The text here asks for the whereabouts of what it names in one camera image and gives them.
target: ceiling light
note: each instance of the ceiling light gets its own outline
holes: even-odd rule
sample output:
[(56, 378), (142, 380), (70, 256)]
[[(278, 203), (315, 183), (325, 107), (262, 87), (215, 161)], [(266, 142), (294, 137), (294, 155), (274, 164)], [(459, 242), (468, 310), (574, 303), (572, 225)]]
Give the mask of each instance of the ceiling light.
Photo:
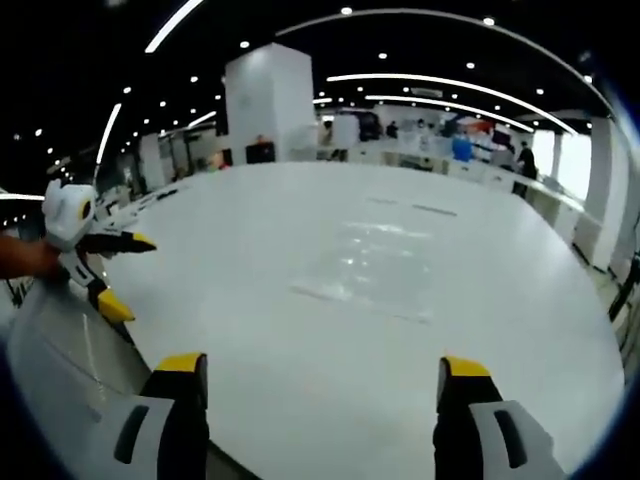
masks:
[(113, 124), (116, 123), (116, 118), (118, 118), (118, 113), (120, 113), (121, 108), (122, 104), (117, 103), (113, 106), (113, 110), (111, 110), (111, 115), (109, 116), (109, 120), (107, 121), (107, 127), (104, 129), (104, 133), (102, 134), (102, 141), (100, 142), (100, 148), (98, 149), (98, 158), (96, 158), (96, 165), (100, 165), (100, 163), (102, 163), (104, 149), (107, 147), (107, 141), (109, 140), (111, 129), (113, 128)]
[(490, 88), (482, 87), (480, 85), (475, 85), (473, 83), (461, 82), (459, 80), (451, 80), (448, 78), (440, 78), (440, 77), (431, 77), (427, 75), (411, 75), (406, 73), (363, 73), (363, 74), (355, 74), (355, 75), (341, 75), (337, 77), (329, 77), (327, 78), (327, 82), (340, 82), (345, 80), (372, 80), (372, 79), (396, 79), (396, 80), (411, 80), (411, 81), (422, 81), (422, 82), (431, 82), (431, 83), (442, 83), (445, 85), (451, 85), (455, 87), (468, 88), (470, 90), (475, 90), (477, 92), (486, 93), (488, 95), (493, 95), (494, 97), (501, 98), (507, 102), (515, 103), (516, 105), (520, 105), (534, 113), (537, 113), (541, 117), (546, 118), (547, 120), (555, 123), (559, 127), (563, 128), (567, 132), (576, 135), (576, 132), (573, 128), (567, 125), (565, 122), (560, 120), (557, 117), (554, 117), (548, 112), (531, 105), (523, 100), (512, 97), (511, 95), (507, 95), (506, 93), (498, 92), (497, 90), (492, 90)]
[(189, 15), (194, 8), (200, 5), (204, 0), (188, 0), (158, 31), (158, 34), (151, 40), (144, 53), (155, 52), (165, 38), (173, 31), (176, 26)]
[(215, 112), (215, 111), (213, 111), (213, 112), (209, 112), (209, 113), (207, 113), (206, 115), (203, 115), (202, 117), (200, 117), (200, 118), (198, 118), (198, 119), (194, 120), (193, 122), (191, 122), (191, 123), (189, 124), (189, 128), (191, 128), (191, 127), (195, 127), (196, 125), (198, 125), (198, 124), (200, 124), (200, 123), (204, 122), (205, 120), (209, 120), (211, 117), (215, 116), (215, 114), (216, 114), (216, 112)]
[(518, 128), (521, 128), (522, 130), (529, 132), (529, 133), (533, 133), (533, 129), (531, 127), (528, 127), (527, 125), (524, 125), (523, 123), (520, 122), (516, 122), (515, 120), (511, 120), (509, 118), (503, 117), (502, 115), (498, 115), (497, 113), (493, 113), (493, 112), (487, 112), (485, 110), (480, 110), (479, 108), (475, 108), (475, 107), (469, 107), (467, 105), (460, 105), (459, 103), (451, 103), (451, 102), (446, 102), (444, 100), (432, 100), (430, 98), (418, 98), (418, 97), (396, 97), (393, 95), (367, 95), (365, 97), (367, 100), (389, 100), (389, 101), (396, 101), (396, 102), (416, 102), (416, 103), (425, 103), (428, 105), (439, 105), (441, 107), (451, 107), (451, 108), (456, 108), (458, 110), (465, 110), (467, 112), (471, 112), (471, 113), (479, 113), (481, 115), (484, 115), (485, 117), (489, 117), (489, 118), (494, 118), (496, 120), (500, 120), (502, 122), (509, 122), (515, 126), (517, 126)]
[(43, 195), (24, 195), (22, 193), (0, 193), (0, 200), (44, 200)]

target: white table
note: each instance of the white table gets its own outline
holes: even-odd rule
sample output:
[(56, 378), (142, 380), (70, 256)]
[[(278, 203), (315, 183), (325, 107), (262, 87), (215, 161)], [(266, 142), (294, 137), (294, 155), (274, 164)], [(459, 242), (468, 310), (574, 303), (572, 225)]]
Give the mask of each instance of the white table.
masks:
[(433, 478), (446, 353), (485, 364), (565, 470), (603, 434), (623, 388), (613, 331), (520, 198), (335, 163), (188, 186), (140, 215), (158, 251), (107, 271), (150, 366), (209, 355), (211, 438), (265, 480)]

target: black ceiling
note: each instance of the black ceiling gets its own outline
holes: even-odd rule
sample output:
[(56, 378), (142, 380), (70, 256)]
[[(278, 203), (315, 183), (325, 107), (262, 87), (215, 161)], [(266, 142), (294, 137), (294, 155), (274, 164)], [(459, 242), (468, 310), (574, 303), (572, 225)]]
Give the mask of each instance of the black ceiling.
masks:
[[(609, 46), (601, 41), (604, 30), (597, 23), (607, 20), (590, 15), (591, 7), (584, 3), (573, 8), (539, 0), (403, 1), (401, 5), (375, 0), (311, 4), (205, 0), (156, 53), (145, 54), (149, 41), (184, 1), (39, 1), (3, 7), (5, 24), (12, 27), (3, 33), (8, 68), (2, 89), (1, 187), (41, 193), (46, 169), (56, 158), (97, 144), (118, 102), (123, 108), (107, 159), (134, 131), (169, 129), (174, 120), (184, 125), (211, 110), (223, 118), (224, 97), (215, 100), (215, 95), (224, 94), (220, 80), (225, 64), (245, 52), (239, 48), (242, 40), (250, 41), (251, 48), (277, 41), (310, 54), (316, 92), (343, 96), (346, 102), (362, 104), (362, 94), (356, 92), (359, 85), (366, 94), (391, 95), (402, 95), (405, 86), (432, 86), (380, 80), (327, 84), (327, 76), (383, 72), (441, 76), (493, 88), (548, 111), (577, 108), (605, 113), (583, 82), (490, 28), (425, 16), (376, 15), (275, 37), (283, 28), (337, 14), (345, 5), (356, 11), (430, 8), (475, 18), (490, 15), (498, 25), (540, 43), (587, 73), (593, 66), (580, 63), (580, 56), (586, 51), (606, 52)], [(607, 40), (624, 28), (610, 30)], [(387, 60), (378, 59), (382, 51), (389, 55)], [(474, 70), (465, 67), (469, 61), (476, 64)], [(194, 75), (199, 77), (197, 83), (190, 82)], [(129, 95), (123, 94), (126, 86), (133, 89)], [(545, 95), (536, 95), (536, 88), (544, 88)], [(443, 90), (446, 95), (454, 92)], [(505, 116), (529, 113), (484, 94), (456, 93), (458, 102), (478, 108), (491, 110), (500, 104)], [(160, 108), (162, 100), (167, 102), (165, 108)], [(191, 108), (197, 114), (192, 115)], [(145, 118), (149, 125), (143, 124)], [(36, 137), (39, 128), (43, 133)], [(49, 147), (54, 149), (52, 155), (46, 152)]]

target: white column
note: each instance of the white column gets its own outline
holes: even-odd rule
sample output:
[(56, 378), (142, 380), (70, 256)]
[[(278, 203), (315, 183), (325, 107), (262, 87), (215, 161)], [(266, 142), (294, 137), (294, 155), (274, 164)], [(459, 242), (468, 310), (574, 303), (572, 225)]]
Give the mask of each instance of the white column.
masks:
[(585, 210), (575, 243), (594, 267), (606, 270), (618, 241), (627, 200), (629, 154), (616, 125), (594, 118), (591, 133), (591, 176)]
[(276, 160), (290, 160), (298, 137), (315, 125), (311, 57), (272, 43), (234, 60), (225, 72), (229, 144), (233, 163), (246, 164), (245, 148), (262, 135)]
[(166, 174), (165, 162), (160, 153), (157, 134), (154, 133), (142, 137), (140, 140), (140, 158), (142, 159), (141, 173), (147, 183), (147, 189), (153, 191), (164, 187), (169, 182), (169, 178)]

